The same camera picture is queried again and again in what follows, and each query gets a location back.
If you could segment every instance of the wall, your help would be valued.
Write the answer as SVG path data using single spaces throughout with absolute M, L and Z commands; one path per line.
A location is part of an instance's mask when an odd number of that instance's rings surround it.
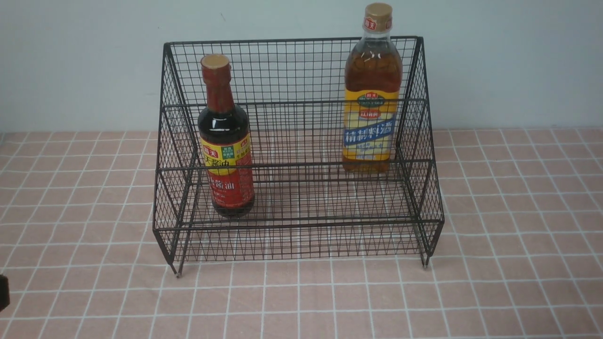
M 156 128 L 162 43 L 357 36 L 360 0 L 2 0 L 0 130 Z M 391 0 L 435 127 L 603 125 L 603 1 Z

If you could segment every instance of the soy sauce bottle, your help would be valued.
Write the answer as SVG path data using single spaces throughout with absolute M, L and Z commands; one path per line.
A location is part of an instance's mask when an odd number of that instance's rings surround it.
M 207 107 L 198 119 L 202 158 L 216 212 L 226 218 L 249 213 L 255 201 L 251 168 L 212 168 L 251 165 L 247 112 L 235 104 L 230 89 L 230 61 L 222 54 L 201 59 Z

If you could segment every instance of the gold bottle cap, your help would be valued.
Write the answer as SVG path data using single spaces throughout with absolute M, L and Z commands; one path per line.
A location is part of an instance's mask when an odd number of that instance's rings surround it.
M 230 60 L 223 54 L 209 54 L 201 59 L 201 76 L 207 84 L 230 82 Z
M 364 29 L 374 33 L 385 33 L 391 29 L 390 5 L 383 2 L 370 4 L 364 10 Z

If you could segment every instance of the wire mesh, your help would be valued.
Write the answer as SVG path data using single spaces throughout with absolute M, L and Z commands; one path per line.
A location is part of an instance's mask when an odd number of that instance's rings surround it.
M 423 40 L 393 37 L 403 83 L 388 170 L 344 171 L 344 65 L 358 39 L 176 42 L 164 46 L 153 230 L 166 260 L 433 255 L 444 223 Z M 231 61 L 249 115 L 255 203 L 227 219 L 198 155 L 206 93 L 199 60 Z

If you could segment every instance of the yellow label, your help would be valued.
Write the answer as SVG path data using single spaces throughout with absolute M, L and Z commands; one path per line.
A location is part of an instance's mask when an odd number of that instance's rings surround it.
M 212 166 L 236 166 L 248 165 L 251 158 L 250 134 L 234 144 L 214 145 L 201 138 L 203 148 L 203 159 L 207 167 Z M 234 168 L 214 168 L 209 169 L 213 174 L 227 176 L 236 171 Z
M 343 155 L 351 160 L 387 160 L 396 126 L 399 91 L 346 90 Z

